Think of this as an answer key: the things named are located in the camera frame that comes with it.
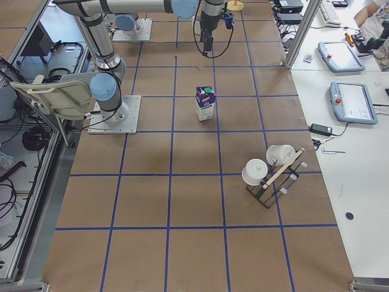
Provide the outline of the blue white milk carton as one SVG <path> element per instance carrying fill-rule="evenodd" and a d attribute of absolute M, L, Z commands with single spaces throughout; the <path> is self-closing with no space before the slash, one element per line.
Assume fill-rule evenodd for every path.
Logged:
<path fill-rule="evenodd" d="M 196 87 L 196 115 L 199 121 L 213 117 L 216 94 L 211 86 Z"/>

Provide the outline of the wooden mug tree stand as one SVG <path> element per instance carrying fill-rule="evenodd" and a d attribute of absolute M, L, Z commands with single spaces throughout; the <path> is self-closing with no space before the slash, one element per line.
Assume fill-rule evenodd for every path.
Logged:
<path fill-rule="evenodd" d="M 227 8 L 233 12 L 240 12 L 244 9 L 244 4 L 239 0 L 231 0 L 227 3 Z"/>

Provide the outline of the white keyboard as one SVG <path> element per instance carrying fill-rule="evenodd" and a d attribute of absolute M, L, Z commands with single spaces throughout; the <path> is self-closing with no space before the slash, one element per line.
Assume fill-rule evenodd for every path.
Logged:
<path fill-rule="evenodd" d="M 341 27 L 342 23 L 337 15 L 332 2 L 322 1 L 318 9 L 318 14 L 328 27 Z"/>

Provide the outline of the upper teach pendant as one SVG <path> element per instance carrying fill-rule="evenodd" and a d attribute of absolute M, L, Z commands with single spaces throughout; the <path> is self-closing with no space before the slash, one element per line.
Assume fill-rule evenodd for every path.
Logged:
<path fill-rule="evenodd" d="M 318 51 L 333 72 L 360 72 L 365 66 L 346 41 L 319 42 Z"/>

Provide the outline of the teach pendant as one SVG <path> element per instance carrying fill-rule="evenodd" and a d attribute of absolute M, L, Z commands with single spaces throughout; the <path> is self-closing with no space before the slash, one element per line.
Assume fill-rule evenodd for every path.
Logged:
<path fill-rule="evenodd" d="M 361 83 L 332 82 L 329 96 L 334 115 L 338 121 L 377 124 L 367 85 Z"/>
<path fill-rule="evenodd" d="M 333 72 L 360 72 L 365 66 L 346 41 L 319 42 L 318 51 Z"/>

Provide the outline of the white mug on rack rear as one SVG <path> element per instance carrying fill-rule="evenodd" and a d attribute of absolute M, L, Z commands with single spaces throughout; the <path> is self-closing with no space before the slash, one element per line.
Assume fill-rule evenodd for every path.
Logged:
<path fill-rule="evenodd" d="M 269 165 L 285 165 L 295 155 L 295 149 L 291 145 L 271 145 L 266 152 Z"/>

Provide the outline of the white mug on rack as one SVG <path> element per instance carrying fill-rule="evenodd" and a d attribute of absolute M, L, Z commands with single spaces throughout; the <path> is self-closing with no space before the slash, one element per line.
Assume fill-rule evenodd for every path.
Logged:
<path fill-rule="evenodd" d="M 244 182 L 250 186 L 257 186 L 267 175 L 267 164 L 258 158 L 249 160 L 242 170 Z"/>
<path fill-rule="evenodd" d="M 266 152 L 269 165 L 285 165 L 295 155 L 295 149 L 291 145 L 271 145 Z"/>

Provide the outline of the white mug on rack front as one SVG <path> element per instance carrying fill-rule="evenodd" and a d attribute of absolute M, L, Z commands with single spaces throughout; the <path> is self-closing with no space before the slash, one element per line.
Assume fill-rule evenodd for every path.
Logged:
<path fill-rule="evenodd" d="M 267 175 L 267 164 L 258 158 L 249 160 L 242 170 L 244 182 L 250 186 L 257 186 Z"/>

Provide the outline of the black power adapter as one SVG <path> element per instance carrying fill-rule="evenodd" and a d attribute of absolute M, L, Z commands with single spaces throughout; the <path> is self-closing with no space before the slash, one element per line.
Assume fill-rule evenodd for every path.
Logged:
<path fill-rule="evenodd" d="M 321 136 L 327 136 L 327 137 L 332 136 L 332 128 L 331 127 L 327 127 L 327 126 L 324 126 L 324 125 L 319 125 L 319 124 L 316 124 L 316 123 L 312 123 L 308 127 L 308 129 L 309 129 L 309 131 L 311 133 L 314 133 L 314 134 L 318 134 L 318 135 L 321 135 Z"/>

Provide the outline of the beige plastic chair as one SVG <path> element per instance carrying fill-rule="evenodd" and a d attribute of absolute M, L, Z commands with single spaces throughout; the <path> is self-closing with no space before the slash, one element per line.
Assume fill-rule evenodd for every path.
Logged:
<path fill-rule="evenodd" d="M 30 99 L 30 104 L 45 115 L 67 120 L 82 120 L 88 112 L 92 94 L 81 80 L 43 83 L 37 75 L 32 83 L 10 82 L 10 86 Z"/>

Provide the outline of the lower teach pendant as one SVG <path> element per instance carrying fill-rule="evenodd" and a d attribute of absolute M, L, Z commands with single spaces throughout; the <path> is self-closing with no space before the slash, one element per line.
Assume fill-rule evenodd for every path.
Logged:
<path fill-rule="evenodd" d="M 329 96 L 334 115 L 338 121 L 377 124 L 367 85 L 361 83 L 332 82 Z"/>

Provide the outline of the metal allen key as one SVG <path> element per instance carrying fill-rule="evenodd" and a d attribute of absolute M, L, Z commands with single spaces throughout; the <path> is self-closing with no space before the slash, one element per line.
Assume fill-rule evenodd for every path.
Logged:
<path fill-rule="evenodd" d="M 324 154 L 344 154 L 345 151 L 340 150 L 327 150 L 324 147 L 321 148 L 322 153 Z"/>

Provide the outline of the person in white shirt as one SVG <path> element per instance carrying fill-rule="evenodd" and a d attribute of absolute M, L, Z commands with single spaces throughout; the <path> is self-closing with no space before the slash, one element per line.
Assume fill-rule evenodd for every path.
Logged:
<path fill-rule="evenodd" d="M 354 20 L 367 41 L 378 39 L 384 30 L 382 23 L 388 21 L 388 1 L 374 0 L 362 8 Z"/>

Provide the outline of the black round table cap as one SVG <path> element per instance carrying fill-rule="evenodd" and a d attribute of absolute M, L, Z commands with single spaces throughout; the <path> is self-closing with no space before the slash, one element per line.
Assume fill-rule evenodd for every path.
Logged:
<path fill-rule="evenodd" d="M 349 220 L 353 220 L 354 219 L 354 215 L 351 213 L 351 212 L 347 212 L 345 214 L 346 218 L 349 219 Z"/>

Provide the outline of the aluminium frame post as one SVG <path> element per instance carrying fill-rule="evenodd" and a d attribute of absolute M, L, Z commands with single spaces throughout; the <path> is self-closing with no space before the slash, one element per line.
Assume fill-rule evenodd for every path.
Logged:
<path fill-rule="evenodd" d="M 291 69 L 295 60 L 297 59 L 300 48 L 303 44 L 305 36 L 316 16 L 316 13 L 320 7 L 321 0 L 310 0 L 306 8 L 304 17 L 299 25 L 297 34 L 293 40 L 292 46 L 289 49 L 288 54 L 286 55 L 286 60 L 284 63 L 285 68 Z"/>

